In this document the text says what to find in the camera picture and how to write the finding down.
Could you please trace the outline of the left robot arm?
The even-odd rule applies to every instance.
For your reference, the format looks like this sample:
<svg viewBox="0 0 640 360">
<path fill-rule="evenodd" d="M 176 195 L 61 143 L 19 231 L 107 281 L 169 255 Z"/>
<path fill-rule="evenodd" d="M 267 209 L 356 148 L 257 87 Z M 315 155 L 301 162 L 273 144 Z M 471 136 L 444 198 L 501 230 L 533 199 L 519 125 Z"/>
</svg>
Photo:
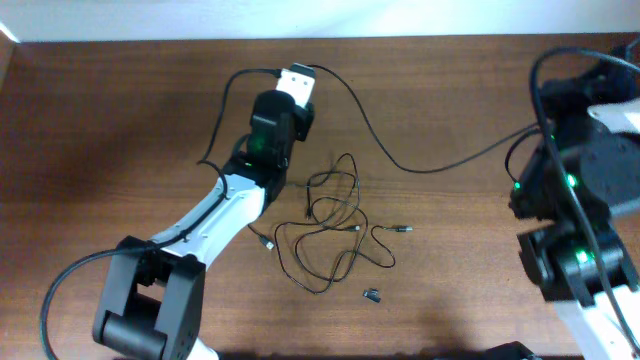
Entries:
<svg viewBox="0 0 640 360">
<path fill-rule="evenodd" d="M 117 246 L 93 324 L 96 343 L 135 359 L 216 359 L 199 337 L 208 268 L 257 220 L 286 182 L 293 144 L 314 110 L 291 90 L 259 94 L 242 138 L 212 191 L 172 227 Z"/>
</svg>

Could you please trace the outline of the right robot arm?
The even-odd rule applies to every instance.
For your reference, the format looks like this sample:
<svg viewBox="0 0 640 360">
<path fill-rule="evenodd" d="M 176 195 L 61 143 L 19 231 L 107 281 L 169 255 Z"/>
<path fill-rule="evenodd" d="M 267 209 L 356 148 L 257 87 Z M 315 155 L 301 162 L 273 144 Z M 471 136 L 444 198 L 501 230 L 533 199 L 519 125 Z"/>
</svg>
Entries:
<svg viewBox="0 0 640 360">
<path fill-rule="evenodd" d="M 639 211 L 635 42 L 557 47 L 529 73 L 539 135 L 509 207 L 542 227 L 518 235 L 529 280 L 586 359 L 639 356 L 639 272 L 613 224 Z"/>
</svg>

